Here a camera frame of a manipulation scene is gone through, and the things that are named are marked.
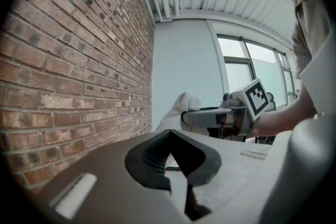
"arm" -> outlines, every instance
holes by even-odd
[[[292,104],[282,110],[261,115],[248,138],[277,135],[293,130],[299,122],[313,117],[314,114],[313,102],[302,85],[298,98]]]

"brick wall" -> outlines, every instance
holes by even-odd
[[[0,142],[37,193],[105,143],[151,126],[154,24],[144,0],[16,0],[0,35]]]

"beige shirt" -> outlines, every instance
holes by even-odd
[[[331,20],[321,0],[293,0],[296,24],[292,35],[295,60],[294,78],[299,75],[323,45]]]

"white glove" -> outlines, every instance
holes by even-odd
[[[192,96],[187,92],[180,94],[177,97],[172,109],[162,118],[160,124],[156,128],[156,131],[162,132],[167,129],[176,129],[209,136],[207,128],[191,126],[181,121],[181,114],[183,112],[198,111],[200,108],[201,102],[197,97]],[[172,154],[169,155],[166,161],[166,167],[170,165],[177,166]]]

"man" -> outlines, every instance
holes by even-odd
[[[299,75],[320,49],[331,29],[331,22],[321,0],[293,0],[296,24],[292,35],[295,56],[294,78]],[[312,100],[302,85],[298,98],[280,111],[264,113],[249,137],[276,135],[292,130],[299,122],[315,114]]]

